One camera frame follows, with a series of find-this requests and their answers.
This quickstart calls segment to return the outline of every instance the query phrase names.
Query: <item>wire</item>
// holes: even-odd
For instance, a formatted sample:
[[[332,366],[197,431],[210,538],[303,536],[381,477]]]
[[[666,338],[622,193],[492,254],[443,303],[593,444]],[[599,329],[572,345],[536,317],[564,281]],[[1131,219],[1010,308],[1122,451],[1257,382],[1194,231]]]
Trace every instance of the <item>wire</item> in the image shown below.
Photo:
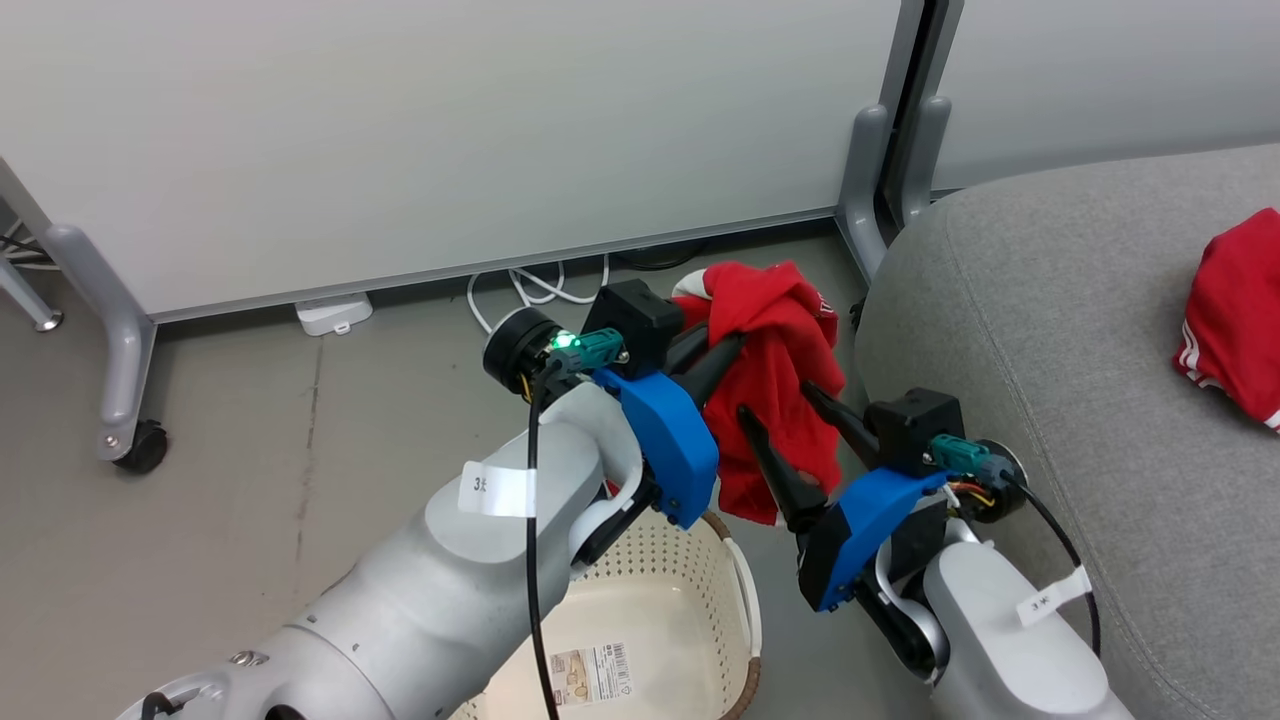
[[[552,360],[534,379],[532,401],[529,404],[529,469],[538,469],[538,415],[547,397],[547,380],[559,370],[559,360]],[[543,701],[547,703],[547,716],[559,720],[556,710],[556,693],[552,692],[552,678],[547,670],[547,648],[543,647],[543,614],[538,609],[538,516],[525,520],[525,577],[529,585],[529,629],[534,639],[534,660],[538,662],[538,679],[543,685]]]
[[[954,491],[969,492],[969,493],[973,493],[973,495],[977,495],[977,496],[982,496],[982,497],[987,496],[987,491],[983,489],[982,486],[975,484],[975,483],[957,482],[957,483],[947,483],[947,484],[950,484],[951,489],[954,489]]]
[[[41,258],[49,258],[49,254],[45,252],[44,250],[41,250],[38,247],[29,246],[29,245],[24,245],[22,242],[18,242],[17,240],[12,240],[12,238],[5,237],[5,236],[0,236],[0,242],[3,242],[4,245],[8,245],[9,247],[20,250],[23,252],[33,252],[36,255],[40,255]]]
[[[604,265],[603,269],[600,270],[600,287],[604,287],[605,284],[609,283],[609,256],[605,254],[604,256],[602,256],[600,260]],[[595,296],[599,295],[599,291],[591,293],[590,297],[579,297],[576,295],[570,295],[568,292],[564,292],[564,263],[563,261],[556,263],[556,269],[557,269],[556,284],[544,281],[543,278],[530,273],[524,268],[508,269],[507,278],[511,281],[512,287],[516,288],[516,293],[520,296],[520,301],[525,305],[525,307],[531,307],[534,305],[545,305],[552,300],[556,300],[557,297],[559,297],[561,300],[567,300],[575,305],[590,305],[595,302]],[[484,315],[480,313],[480,307],[476,305],[476,297],[475,297],[476,279],[479,279],[481,274],[483,273],[476,273],[467,279],[467,306],[471,307],[471,315],[475,316],[476,322],[480,323],[480,327],[484,328],[485,334],[493,334],[493,325],[490,325],[489,322],[484,319]],[[529,291],[525,290],[526,279],[531,281],[538,287],[545,290],[547,295],[539,297],[529,295]]]
[[[969,497],[972,497],[972,498],[974,498],[974,500],[977,500],[978,502],[986,505],[987,507],[995,507],[996,506],[996,501],[991,500],[989,497],[983,497],[983,496],[980,496],[980,495],[978,495],[975,492],[965,492],[965,495],[969,496]]]
[[[643,270],[643,272],[669,270],[672,268],[678,268],[678,266],[684,265],[685,263],[692,260],[694,258],[698,258],[699,255],[703,254],[704,250],[707,250],[708,245],[710,245],[710,241],[709,240],[704,240],[704,241],[694,245],[689,250],[689,252],[686,252],[685,255],[681,255],[678,258],[673,258],[673,259],[663,261],[663,263],[643,263],[643,261],[639,261],[639,260],[632,260],[631,258],[627,258],[626,255],[623,255],[621,252],[617,252],[613,256],[617,258],[622,264],[625,264],[625,265],[627,265],[630,268],[634,268],[636,270]]]
[[[1048,507],[1044,506],[1044,502],[1042,502],[1041,498],[1034,492],[1032,492],[1029,487],[1019,482],[1015,482],[1007,470],[1001,471],[1001,477],[1009,480],[1010,486],[1021,491],[1023,496],[1027,498],[1027,502],[1030,502],[1032,507],[1034,507],[1036,511],[1041,514],[1041,518],[1044,519],[1044,523],[1047,523],[1050,529],[1053,530],[1053,534],[1057,536],[1057,542],[1062,543],[1062,547],[1066,550],[1066,553],[1071,557],[1071,564],[1076,568],[1084,565],[1084,561],[1080,560],[1080,553],[1075,551],[1075,546],[1071,543],[1071,538],[1066,537],[1066,530],[1064,530],[1062,525],[1057,523],[1057,519],[1053,518],[1053,514],[1048,511]],[[1093,591],[1084,593],[1084,603],[1089,606],[1089,633],[1091,633],[1089,646],[1093,648],[1093,655],[1101,659],[1102,621],[1098,619],[1098,601],[1097,598],[1093,597]]]
[[[154,692],[142,698],[142,712],[140,715],[141,720],[155,720],[157,712],[164,712],[165,715],[173,715],[178,712],[178,708],[173,706],[168,697],[161,692]]]
[[[0,259],[8,260],[14,268],[26,270],[58,270],[58,264],[44,249],[35,245],[36,236],[28,236],[26,241],[14,240],[14,233],[22,228],[22,220],[14,220],[9,229],[0,234],[0,245],[6,245]]]

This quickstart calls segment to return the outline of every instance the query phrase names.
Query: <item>gray floor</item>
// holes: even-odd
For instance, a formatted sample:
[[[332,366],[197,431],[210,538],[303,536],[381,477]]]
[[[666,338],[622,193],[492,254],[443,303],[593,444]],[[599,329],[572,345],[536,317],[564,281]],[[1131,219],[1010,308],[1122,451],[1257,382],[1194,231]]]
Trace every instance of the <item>gray floor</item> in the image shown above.
[[[644,277],[666,293],[718,260],[790,259],[844,310],[863,290],[838,242],[810,225]],[[590,293],[598,270],[582,269],[568,290]],[[90,446],[104,355],[96,319],[56,275],[35,279],[67,322],[37,336],[0,300],[8,717],[115,717],[150,688],[252,647],[525,423],[520,400],[480,368],[484,334],[460,287],[389,291],[344,337],[310,338],[287,311],[164,332],[146,404],[172,450],[151,475],[123,477]],[[490,320],[516,305],[500,275],[481,284]],[[548,307],[567,327],[586,313]],[[849,340],[838,347],[846,369]],[[851,456],[845,466],[859,471]],[[923,688],[856,607],[809,611],[788,536],[730,523],[764,616],[748,717],[928,715]]]

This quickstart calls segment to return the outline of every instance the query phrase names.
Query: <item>white plastic basket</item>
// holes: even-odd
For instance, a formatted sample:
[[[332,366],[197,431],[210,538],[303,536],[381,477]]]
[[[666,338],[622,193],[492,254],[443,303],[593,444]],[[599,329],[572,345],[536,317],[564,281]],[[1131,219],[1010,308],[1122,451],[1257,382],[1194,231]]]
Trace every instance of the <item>white plastic basket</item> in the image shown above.
[[[572,676],[576,660],[602,667],[596,676],[603,678],[585,683],[586,701],[561,706],[566,719],[736,720],[759,684],[755,582],[728,528],[712,512],[687,533],[658,512],[641,515],[570,584],[543,621],[543,638],[553,687]],[[581,683],[575,687],[582,692]],[[531,643],[525,642],[485,692],[451,720],[522,720],[545,712]]]

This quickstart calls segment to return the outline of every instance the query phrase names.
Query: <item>red cloth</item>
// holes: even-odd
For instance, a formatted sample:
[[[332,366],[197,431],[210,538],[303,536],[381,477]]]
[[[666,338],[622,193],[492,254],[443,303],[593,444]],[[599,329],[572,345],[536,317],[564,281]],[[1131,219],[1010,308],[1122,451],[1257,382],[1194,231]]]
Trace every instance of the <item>red cloth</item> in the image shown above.
[[[1192,281],[1174,368],[1280,430],[1280,213],[1215,237]]]
[[[712,265],[703,286],[710,300],[673,299],[685,310],[686,327],[709,316],[713,345],[733,332],[750,333],[703,410],[719,445],[721,510],[772,525],[777,505],[739,429],[737,407],[746,404],[769,429],[778,452],[829,493],[840,482],[840,436],[818,419],[800,395],[800,383],[812,379],[831,395],[844,389],[845,375],[832,354],[838,318],[790,261],[765,270],[740,263]]]

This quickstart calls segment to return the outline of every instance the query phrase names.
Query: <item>white wall panel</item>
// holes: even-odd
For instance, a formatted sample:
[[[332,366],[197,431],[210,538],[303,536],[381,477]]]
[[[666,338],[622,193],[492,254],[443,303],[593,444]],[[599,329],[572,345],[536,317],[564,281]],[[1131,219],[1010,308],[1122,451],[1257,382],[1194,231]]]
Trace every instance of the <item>white wall panel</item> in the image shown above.
[[[0,155],[151,314],[520,258],[833,205],[897,12],[17,0]]]
[[[966,0],[934,188],[1280,141],[1275,0]]]

